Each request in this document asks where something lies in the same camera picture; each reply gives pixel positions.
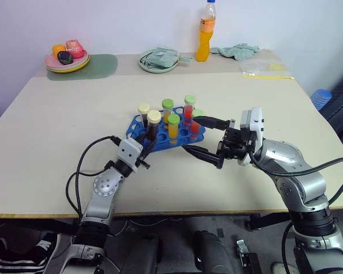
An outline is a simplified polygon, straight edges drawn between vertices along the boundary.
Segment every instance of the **blue test tube rack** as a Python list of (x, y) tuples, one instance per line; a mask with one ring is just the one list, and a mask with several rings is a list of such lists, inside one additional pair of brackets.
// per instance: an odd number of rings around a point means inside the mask
[[(156, 144), (152, 150), (152, 152), (160, 151), (160, 150), (167, 150), (169, 148), (173, 147), (179, 147), (183, 144), (193, 144), (200, 142), (204, 139), (204, 133), (206, 131), (205, 127), (201, 126), (200, 132), (197, 134), (197, 137), (192, 140), (192, 133), (189, 130), (189, 126), (186, 126), (184, 124), (185, 119), (183, 117), (183, 110), (184, 107), (174, 107), (173, 112), (181, 118), (181, 121), (179, 123), (179, 129), (178, 129), (178, 138), (177, 139), (170, 139), (167, 128), (165, 128), (165, 123), (163, 122), (163, 118), (161, 118), (161, 121), (159, 123), (159, 129), (156, 139)], [(142, 119), (139, 115), (136, 115), (128, 127), (126, 131), (127, 138), (131, 137), (133, 139), (136, 139), (140, 134), (143, 134), (146, 132), (147, 128), (143, 127)], [(170, 144), (171, 140), (176, 140), (175, 144)]]

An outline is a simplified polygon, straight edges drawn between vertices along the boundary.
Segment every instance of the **bottle cap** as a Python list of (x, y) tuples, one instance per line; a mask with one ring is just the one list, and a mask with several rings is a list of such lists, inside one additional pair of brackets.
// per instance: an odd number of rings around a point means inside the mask
[(198, 109), (195, 109), (193, 112), (192, 112), (192, 117), (198, 117), (198, 116), (204, 116), (205, 113), (203, 110), (198, 110)]
[(184, 97), (184, 102), (186, 104), (191, 104), (192, 106), (196, 103), (196, 97), (194, 95), (186, 95)]
[(151, 124), (158, 124), (161, 121), (161, 113), (157, 110), (150, 110), (147, 114), (147, 121)]
[(138, 112), (140, 114), (147, 114), (150, 111), (150, 105), (147, 103), (141, 103), (138, 106)]
[(173, 108), (174, 102), (173, 102), (173, 100), (171, 100), (171, 99), (164, 99), (164, 100), (161, 102), (161, 106), (162, 106), (162, 108), (164, 108), (164, 109), (166, 109), (166, 110), (169, 110), (169, 109)]
[(179, 124), (179, 122), (181, 121), (181, 118), (179, 117), (178, 114), (170, 114), (167, 117), (167, 123), (171, 126), (174, 126), (176, 124)]

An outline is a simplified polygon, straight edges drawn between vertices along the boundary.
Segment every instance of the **plate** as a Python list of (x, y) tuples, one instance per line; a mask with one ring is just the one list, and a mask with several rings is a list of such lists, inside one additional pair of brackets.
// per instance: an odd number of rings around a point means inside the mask
[(74, 67), (74, 68), (70, 68), (68, 70), (52, 70), (50, 68), (47, 68), (48, 70), (52, 71), (52, 72), (56, 72), (56, 73), (67, 73), (67, 72), (73, 72), (73, 71), (77, 71), (83, 67), (85, 67), (88, 63), (89, 63), (89, 60), (90, 60), (90, 55), (88, 55), (88, 58), (87, 60), (85, 60), (84, 64), (80, 65), (80, 66), (77, 66), (77, 67)]
[(70, 66), (70, 67), (67, 67), (67, 65), (66, 65), (65, 68), (56, 68), (56, 67), (50, 67), (50, 66), (46, 66), (46, 67), (47, 67), (48, 69), (50, 69), (50, 70), (56, 70), (56, 71), (61, 71), (61, 70), (72, 70), (72, 69), (74, 69), (74, 68), (76, 68), (76, 67), (81, 66), (82, 64), (84, 64), (84, 63), (88, 60), (88, 58), (89, 58), (89, 55), (87, 55), (87, 56), (86, 56), (86, 59), (84, 59), (82, 62), (77, 62), (76, 65), (70, 64), (70, 65), (72, 65), (72, 66)]
[(63, 65), (59, 62), (59, 60), (55, 56), (53, 56), (53, 54), (50, 54), (46, 57), (45, 63), (46, 63), (46, 66), (52, 70), (71, 69), (74, 66), (78, 66), (80, 63), (87, 60), (87, 58), (88, 58), (88, 54), (85, 50), (85, 54), (83, 57), (74, 59), (74, 62), (71, 64)]

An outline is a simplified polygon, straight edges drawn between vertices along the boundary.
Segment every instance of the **table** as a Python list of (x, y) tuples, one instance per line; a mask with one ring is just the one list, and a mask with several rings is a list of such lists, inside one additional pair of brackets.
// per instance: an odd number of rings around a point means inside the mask
[[(160, 109), (163, 99), (172, 98), (182, 106), (186, 94), (195, 94), (196, 106), (207, 115), (236, 119), (237, 125), (243, 110), (261, 106), (265, 138), (293, 143), (311, 166), (343, 156), (336, 133), (295, 80), (243, 78), (236, 61), (219, 56), (162, 75), (137, 65), (128, 69), (134, 55), (118, 59), (115, 75), (104, 79), (56, 82), (39, 72), (2, 115), (0, 217), (76, 217), (65, 184), (82, 151), (103, 136), (124, 138), (140, 102)], [(207, 129), (198, 145), (215, 152), (222, 136), (222, 131)], [(110, 141), (96, 145), (86, 155), (83, 171), (102, 169), (115, 159), (116, 150)], [(218, 170), (177, 147), (152, 153), (147, 162), (149, 170), (141, 167), (123, 184), (116, 216), (286, 211), (269, 177), (235, 160), (226, 160)], [(343, 182), (343, 163), (322, 175), (331, 198)], [(80, 180), (83, 208), (92, 181)], [(343, 194), (332, 208), (343, 208)]]

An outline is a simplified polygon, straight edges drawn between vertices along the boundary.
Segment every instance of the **green cap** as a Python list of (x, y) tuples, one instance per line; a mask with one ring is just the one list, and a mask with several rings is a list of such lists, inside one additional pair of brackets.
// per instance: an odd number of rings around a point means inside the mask
[(198, 109), (195, 109), (193, 112), (192, 112), (192, 117), (197, 117), (197, 116), (204, 116), (205, 113), (203, 110), (198, 110)]
[(173, 100), (171, 100), (171, 99), (164, 99), (164, 100), (161, 102), (161, 106), (162, 106), (162, 108), (164, 108), (165, 110), (169, 110), (169, 109), (173, 108), (174, 102), (173, 102)]
[(170, 124), (171, 126), (179, 124), (180, 121), (181, 121), (181, 118), (179, 117), (178, 114), (170, 114), (167, 117), (167, 123)]
[(185, 95), (184, 102), (186, 104), (191, 104), (192, 106), (196, 103), (196, 97), (194, 95)]

